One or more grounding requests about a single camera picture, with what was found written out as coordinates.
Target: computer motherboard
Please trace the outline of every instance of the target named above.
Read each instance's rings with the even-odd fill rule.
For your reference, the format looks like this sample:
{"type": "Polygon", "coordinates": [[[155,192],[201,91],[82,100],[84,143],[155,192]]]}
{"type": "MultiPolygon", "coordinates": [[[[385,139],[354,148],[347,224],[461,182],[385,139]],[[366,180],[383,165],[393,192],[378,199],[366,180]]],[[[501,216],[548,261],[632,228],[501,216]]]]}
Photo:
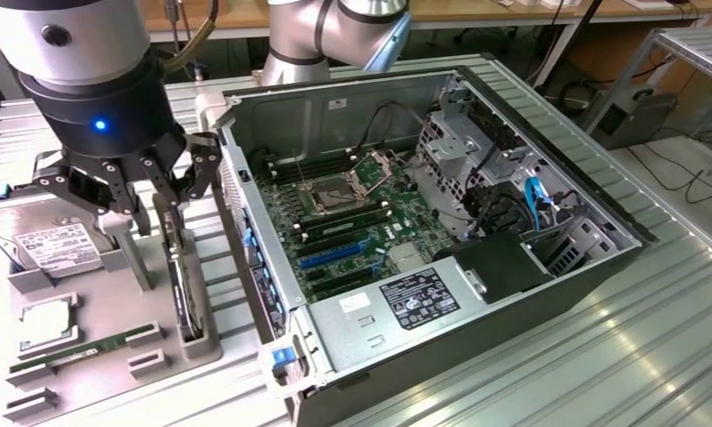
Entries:
{"type": "Polygon", "coordinates": [[[370,150],[345,172],[313,173],[318,176],[306,179],[295,165],[294,182],[258,180],[286,258],[311,302],[421,267],[453,245],[406,170],[394,153],[370,150]]]}

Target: power supply label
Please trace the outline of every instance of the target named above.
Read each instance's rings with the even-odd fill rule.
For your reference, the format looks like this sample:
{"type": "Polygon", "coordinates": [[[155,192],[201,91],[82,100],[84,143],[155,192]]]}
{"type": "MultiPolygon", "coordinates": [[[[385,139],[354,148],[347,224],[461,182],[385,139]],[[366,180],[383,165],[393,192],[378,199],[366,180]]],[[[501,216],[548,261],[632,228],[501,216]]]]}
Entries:
{"type": "Polygon", "coordinates": [[[80,223],[22,234],[15,240],[43,271],[99,260],[96,247],[80,223]]]}
{"type": "Polygon", "coordinates": [[[411,330],[458,310],[458,304],[435,269],[426,269],[381,285],[379,291],[405,330],[411,330]]]}

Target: computer chip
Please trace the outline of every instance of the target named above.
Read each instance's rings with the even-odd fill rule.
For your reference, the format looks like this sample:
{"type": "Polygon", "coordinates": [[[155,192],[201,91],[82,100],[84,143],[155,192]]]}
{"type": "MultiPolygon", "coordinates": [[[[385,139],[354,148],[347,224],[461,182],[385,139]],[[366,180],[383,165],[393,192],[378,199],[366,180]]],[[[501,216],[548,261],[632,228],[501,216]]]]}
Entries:
{"type": "Polygon", "coordinates": [[[343,176],[335,176],[311,184],[310,196],[322,209],[330,209],[358,201],[343,176]]]}

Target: pcie slot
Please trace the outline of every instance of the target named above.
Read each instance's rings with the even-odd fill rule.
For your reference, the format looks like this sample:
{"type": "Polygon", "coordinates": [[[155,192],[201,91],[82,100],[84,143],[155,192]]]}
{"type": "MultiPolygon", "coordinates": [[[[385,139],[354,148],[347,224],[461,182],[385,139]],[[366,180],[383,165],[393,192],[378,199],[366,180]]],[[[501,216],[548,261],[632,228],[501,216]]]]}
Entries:
{"type": "Polygon", "coordinates": [[[333,247],[343,246],[347,243],[353,243],[354,241],[355,241],[354,236],[339,235],[339,236],[335,236],[334,238],[329,238],[319,242],[305,245],[303,247],[295,250],[295,255],[297,256],[311,255],[315,252],[326,251],[327,249],[331,249],[333,247]]]}
{"type": "Polygon", "coordinates": [[[365,247],[365,243],[358,242],[355,245],[341,247],[339,249],[334,249],[329,252],[325,252],[323,254],[314,255],[306,258],[305,260],[301,260],[298,262],[298,266],[302,270],[313,269],[314,267],[323,264],[329,264],[335,260],[341,260],[342,258],[347,258],[349,256],[362,254],[365,247]]]}
{"type": "Polygon", "coordinates": [[[323,282],[314,283],[313,285],[310,285],[310,290],[315,294],[339,290],[343,287],[351,285],[353,282],[361,280],[362,278],[367,278],[373,274],[373,272],[373,267],[366,267],[363,269],[351,271],[350,273],[343,274],[342,276],[337,276],[335,278],[325,280],[323,282]]]}

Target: robotic arm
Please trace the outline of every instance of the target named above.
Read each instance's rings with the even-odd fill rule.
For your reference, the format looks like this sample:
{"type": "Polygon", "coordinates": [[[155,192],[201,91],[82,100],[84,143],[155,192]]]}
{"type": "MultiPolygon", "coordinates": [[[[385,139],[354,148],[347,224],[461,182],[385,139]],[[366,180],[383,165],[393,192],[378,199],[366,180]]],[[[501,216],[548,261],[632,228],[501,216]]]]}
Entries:
{"type": "MultiPolygon", "coordinates": [[[[185,135],[162,76],[207,39],[209,15],[182,52],[161,61],[135,0],[0,0],[0,49],[18,70],[62,145],[36,157],[34,184],[96,214],[146,214],[131,183],[149,180],[174,207],[202,197],[221,162],[215,136],[185,135]],[[191,165],[173,167],[183,151],[191,165]]],[[[403,45],[406,0],[269,0],[270,54],[263,84],[326,78],[325,55],[385,71],[403,45]]]]}
{"type": "Polygon", "coordinates": [[[269,0],[263,85],[329,77],[326,57],[386,71],[407,38],[407,0],[269,0]]]}
{"type": "Polygon", "coordinates": [[[202,197],[221,161],[211,135],[185,135],[161,83],[207,38],[210,3],[193,47],[163,62],[134,0],[0,0],[0,49],[62,145],[36,157],[32,182],[90,212],[130,214],[145,234],[131,183],[153,182],[177,206],[202,197]],[[185,150],[191,166],[177,178],[185,150]]]}

